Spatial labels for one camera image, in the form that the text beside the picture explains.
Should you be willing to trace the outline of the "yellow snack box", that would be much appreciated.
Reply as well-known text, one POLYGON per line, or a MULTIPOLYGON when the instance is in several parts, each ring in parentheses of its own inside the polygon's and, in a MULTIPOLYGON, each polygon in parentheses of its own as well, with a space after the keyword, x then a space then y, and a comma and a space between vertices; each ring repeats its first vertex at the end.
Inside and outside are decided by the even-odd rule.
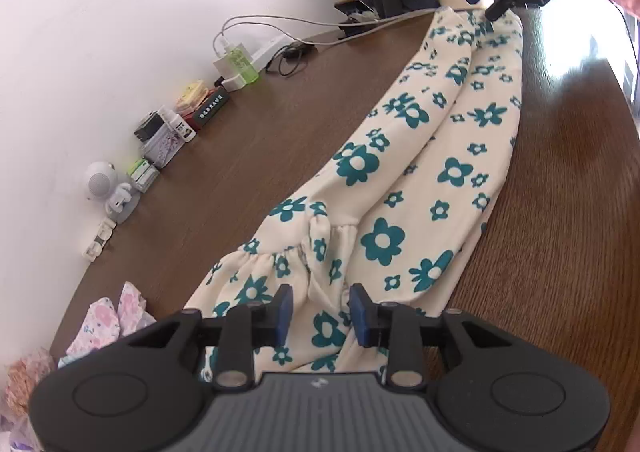
POLYGON ((209 90, 201 79, 196 82, 191 82, 190 85, 186 86, 186 89, 183 90, 181 97, 178 99, 176 112, 180 115, 191 114, 200 107, 208 93, 209 90))

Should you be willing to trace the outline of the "white spray bottle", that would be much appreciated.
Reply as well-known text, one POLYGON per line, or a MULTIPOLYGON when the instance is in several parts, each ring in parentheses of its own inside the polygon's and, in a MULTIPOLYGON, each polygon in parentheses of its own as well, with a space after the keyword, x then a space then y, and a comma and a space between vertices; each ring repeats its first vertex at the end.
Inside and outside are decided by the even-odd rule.
POLYGON ((191 142, 196 137, 195 130, 177 113, 167 113, 168 124, 182 138, 184 142, 191 142))

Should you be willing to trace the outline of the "bagged dried flowers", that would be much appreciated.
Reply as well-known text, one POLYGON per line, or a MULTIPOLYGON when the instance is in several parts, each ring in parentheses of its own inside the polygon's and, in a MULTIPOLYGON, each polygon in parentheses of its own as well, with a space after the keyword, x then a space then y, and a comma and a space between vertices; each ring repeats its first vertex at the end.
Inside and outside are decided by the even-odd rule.
POLYGON ((6 386, 1 388, 1 450, 42 451, 28 415, 32 392, 55 369, 47 350, 39 348, 3 369, 6 386))

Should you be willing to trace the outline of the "white power strip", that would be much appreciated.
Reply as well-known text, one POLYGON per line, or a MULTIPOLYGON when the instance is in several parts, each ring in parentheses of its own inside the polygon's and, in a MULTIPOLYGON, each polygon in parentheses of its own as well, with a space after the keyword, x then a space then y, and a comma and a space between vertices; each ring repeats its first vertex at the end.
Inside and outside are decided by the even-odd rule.
MULTIPOLYGON (((247 61, 252 64, 254 70, 257 73, 260 73, 266 68, 267 63, 277 53, 277 51, 286 47, 290 42, 291 41, 288 38, 280 35, 268 40, 265 45, 262 45, 253 53, 250 53, 242 42, 235 44, 234 48, 238 48, 243 53, 243 56, 247 58, 247 61)), ((228 92, 240 90, 247 85, 247 82, 241 75, 240 70, 232 61, 230 48, 218 47, 213 64, 218 75, 222 78, 221 86, 223 86, 228 92)))

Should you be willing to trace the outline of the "green spray bottle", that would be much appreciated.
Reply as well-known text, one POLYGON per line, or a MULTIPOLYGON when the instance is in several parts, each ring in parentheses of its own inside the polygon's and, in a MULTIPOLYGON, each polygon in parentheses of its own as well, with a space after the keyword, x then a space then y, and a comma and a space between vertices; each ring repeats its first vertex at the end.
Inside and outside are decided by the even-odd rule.
POLYGON ((254 68, 250 57, 246 54, 242 46, 229 47, 227 52, 230 64, 246 84, 252 84, 258 81, 259 73, 256 71, 256 68, 254 68))

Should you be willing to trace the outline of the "patterned storage box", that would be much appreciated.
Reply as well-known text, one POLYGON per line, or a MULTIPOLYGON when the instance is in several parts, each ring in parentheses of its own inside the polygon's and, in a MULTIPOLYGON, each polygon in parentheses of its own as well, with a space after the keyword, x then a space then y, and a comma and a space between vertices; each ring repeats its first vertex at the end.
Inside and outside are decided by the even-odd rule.
POLYGON ((182 138, 167 124, 161 123, 157 132, 142 143, 140 154, 156 168, 163 169, 183 146, 182 138))

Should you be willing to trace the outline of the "phone on black stand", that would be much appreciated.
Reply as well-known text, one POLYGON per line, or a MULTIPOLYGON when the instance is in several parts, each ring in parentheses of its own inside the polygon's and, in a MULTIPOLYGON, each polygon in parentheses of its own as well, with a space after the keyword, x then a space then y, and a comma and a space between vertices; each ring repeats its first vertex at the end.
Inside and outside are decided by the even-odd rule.
POLYGON ((337 1, 334 8, 346 18, 338 26, 343 33, 341 39, 367 33, 378 26, 378 14, 362 0, 337 1))

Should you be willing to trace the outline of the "pastel pink floral clothes pile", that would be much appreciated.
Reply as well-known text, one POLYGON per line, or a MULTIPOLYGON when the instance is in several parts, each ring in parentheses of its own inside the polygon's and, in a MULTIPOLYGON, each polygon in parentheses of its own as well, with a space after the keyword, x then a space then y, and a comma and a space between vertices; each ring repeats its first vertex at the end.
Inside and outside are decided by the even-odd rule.
POLYGON ((146 311, 146 299, 140 290, 134 284, 126 282, 117 305, 110 298, 102 297, 89 306, 79 332, 66 349, 66 354, 58 359, 58 368, 114 344, 155 322, 146 311))

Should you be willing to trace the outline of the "white round robot toy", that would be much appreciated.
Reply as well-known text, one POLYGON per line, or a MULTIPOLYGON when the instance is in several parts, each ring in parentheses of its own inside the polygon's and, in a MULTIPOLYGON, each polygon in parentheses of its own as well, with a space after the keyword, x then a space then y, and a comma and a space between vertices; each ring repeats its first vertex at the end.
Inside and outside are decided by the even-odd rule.
POLYGON ((100 203, 115 224, 125 222, 140 202, 141 193, 109 162, 90 164, 82 184, 86 198, 100 203))

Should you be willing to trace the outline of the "green white small box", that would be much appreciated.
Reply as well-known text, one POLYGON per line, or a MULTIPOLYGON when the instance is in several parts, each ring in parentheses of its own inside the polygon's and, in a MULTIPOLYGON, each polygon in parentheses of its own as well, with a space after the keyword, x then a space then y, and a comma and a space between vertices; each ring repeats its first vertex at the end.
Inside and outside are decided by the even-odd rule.
POLYGON ((153 163, 145 157, 137 160, 128 170, 127 176, 134 187, 141 193, 145 193, 152 186, 160 172, 153 163))

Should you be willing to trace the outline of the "black box with white text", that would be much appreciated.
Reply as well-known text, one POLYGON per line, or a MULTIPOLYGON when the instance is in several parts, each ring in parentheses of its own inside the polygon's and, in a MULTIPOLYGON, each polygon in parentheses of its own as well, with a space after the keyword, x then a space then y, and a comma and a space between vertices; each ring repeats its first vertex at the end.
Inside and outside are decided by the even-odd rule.
POLYGON ((210 90, 203 102, 191 114, 189 120, 190 125, 195 131, 200 131, 228 101, 229 94, 224 87, 217 87, 210 90))

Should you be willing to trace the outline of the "cream teal floral garment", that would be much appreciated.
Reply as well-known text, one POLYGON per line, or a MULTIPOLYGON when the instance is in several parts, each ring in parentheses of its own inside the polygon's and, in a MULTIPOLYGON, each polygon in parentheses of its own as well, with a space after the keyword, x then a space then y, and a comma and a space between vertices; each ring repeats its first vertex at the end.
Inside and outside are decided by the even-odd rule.
POLYGON ((265 372, 386 368, 361 347, 348 308, 445 309, 506 181, 522 107, 523 27, 514 13, 437 11, 421 47, 360 126, 189 299, 206 316, 294 293, 286 341, 259 349, 265 372))

